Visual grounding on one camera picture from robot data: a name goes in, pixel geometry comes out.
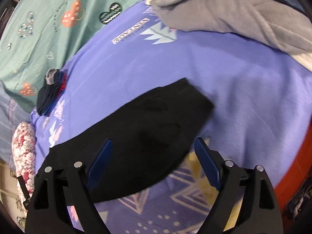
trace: orange fabric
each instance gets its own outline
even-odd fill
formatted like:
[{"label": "orange fabric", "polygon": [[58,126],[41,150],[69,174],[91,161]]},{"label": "orange fabric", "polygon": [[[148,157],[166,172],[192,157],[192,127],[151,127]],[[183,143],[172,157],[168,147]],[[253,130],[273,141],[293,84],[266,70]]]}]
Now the orange fabric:
[{"label": "orange fabric", "polygon": [[288,201],[300,189],[301,185],[308,177],[309,170],[312,165],[312,125],[307,131],[305,140],[297,154],[296,159],[289,168],[288,172],[276,186],[275,193],[282,211]]},{"label": "orange fabric", "polygon": [[69,11],[66,11],[65,14],[62,17],[62,25],[64,27],[72,27],[76,24],[77,20],[80,20],[78,18],[79,13],[83,11],[81,9],[81,3],[79,0],[74,1],[71,5],[71,9]]},{"label": "orange fabric", "polygon": [[20,90],[20,94],[26,97],[33,96],[37,92],[36,87],[32,87],[29,83],[25,82],[23,89]]}]

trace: metal screw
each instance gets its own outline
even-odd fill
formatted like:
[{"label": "metal screw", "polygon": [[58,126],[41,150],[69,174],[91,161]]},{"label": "metal screw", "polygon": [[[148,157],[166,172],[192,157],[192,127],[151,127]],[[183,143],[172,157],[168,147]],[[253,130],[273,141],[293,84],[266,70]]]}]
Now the metal screw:
[{"label": "metal screw", "polygon": [[74,166],[76,168],[80,168],[82,166],[82,162],[78,161],[78,162],[74,163]]},{"label": "metal screw", "polygon": [[231,160],[227,160],[227,161],[225,161],[225,165],[226,165],[227,167],[233,167],[233,166],[234,166],[234,163],[233,163]]},{"label": "metal screw", "polygon": [[263,171],[264,171],[264,168],[263,168],[263,166],[261,166],[261,165],[257,165],[257,170],[260,171],[260,172],[263,172]]},{"label": "metal screw", "polygon": [[44,171],[45,171],[46,173],[49,173],[50,171],[52,171],[52,167],[51,167],[51,166],[47,166],[47,167],[44,169]]}]

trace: orange mushroom print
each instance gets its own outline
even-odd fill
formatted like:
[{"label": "orange mushroom print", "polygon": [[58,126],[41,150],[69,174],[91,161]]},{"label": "orange mushroom print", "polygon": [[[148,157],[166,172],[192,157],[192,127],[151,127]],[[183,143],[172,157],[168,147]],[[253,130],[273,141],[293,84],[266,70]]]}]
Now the orange mushroom print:
[{"label": "orange mushroom print", "polygon": [[74,1],[71,5],[71,9],[66,11],[62,16],[62,25],[64,27],[73,27],[77,21],[85,17],[85,9],[81,8],[81,2],[79,0]]},{"label": "orange mushroom print", "polygon": [[20,94],[26,97],[33,96],[37,93],[37,87],[31,87],[27,82],[24,83],[24,88],[20,90]]}]

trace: fabric fold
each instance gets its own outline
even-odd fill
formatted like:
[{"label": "fabric fold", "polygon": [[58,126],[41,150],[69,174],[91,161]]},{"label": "fabric fold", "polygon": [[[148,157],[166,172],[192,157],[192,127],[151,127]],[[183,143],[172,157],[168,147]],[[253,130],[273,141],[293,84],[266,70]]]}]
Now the fabric fold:
[{"label": "fabric fold", "polygon": [[168,27],[236,33],[291,55],[312,71],[312,24],[274,0],[152,0]]}]

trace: green fabric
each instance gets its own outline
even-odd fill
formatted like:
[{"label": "green fabric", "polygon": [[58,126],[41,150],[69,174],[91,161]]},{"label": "green fabric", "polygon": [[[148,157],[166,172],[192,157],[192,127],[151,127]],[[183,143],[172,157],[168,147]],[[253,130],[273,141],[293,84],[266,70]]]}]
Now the green fabric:
[{"label": "green fabric", "polygon": [[[72,27],[65,27],[62,24],[65,19],[63,16],[71,10],[74,1],[77,0],[21,0],[4,31],[0,41],[0,79],[4,82],[7,93],[26,112],[30,113],[36,105],[37,93],[43,86],[48,69],[62,68],[70,57],[105,26],[99,20],[102,12],[109,12],[110,5],[115,2],[125,11],[141,0],[78,0],[81,7],[77,18],[82,19],[76,20]],[[33,13],[33,35],[21,38],[24,33],[21,26],[26,22],[29,12]],[[26,82],[30,92],[24,91],[21,94]]]}]

